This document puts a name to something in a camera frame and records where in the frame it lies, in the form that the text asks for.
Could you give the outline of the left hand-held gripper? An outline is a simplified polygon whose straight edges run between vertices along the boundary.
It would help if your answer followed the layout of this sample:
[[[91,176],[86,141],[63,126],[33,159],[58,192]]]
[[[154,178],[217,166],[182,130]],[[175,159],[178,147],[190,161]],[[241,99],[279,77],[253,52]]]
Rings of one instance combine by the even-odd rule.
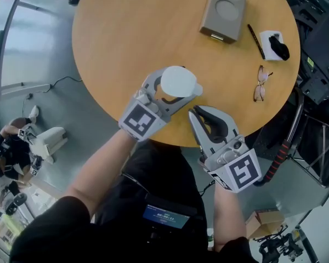
[[[161,98],[163,109],[154,99],[164,71],[165,68],[161,68],[147,76],[118,120],[118,126],[137,142],[149,139],[170,122],[171,115],[195,98],[195,95],[173,100]]]

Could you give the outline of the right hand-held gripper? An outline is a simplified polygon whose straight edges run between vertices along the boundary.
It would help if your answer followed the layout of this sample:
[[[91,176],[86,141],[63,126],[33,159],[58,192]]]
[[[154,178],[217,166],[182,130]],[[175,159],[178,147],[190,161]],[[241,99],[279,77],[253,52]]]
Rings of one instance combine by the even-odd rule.
[[[212,106],[195,105],[189,110],[189,121],[202,150],[199,163],[223,189],[238,193],[262,177],[255,150],[237,134],[229,114]]]

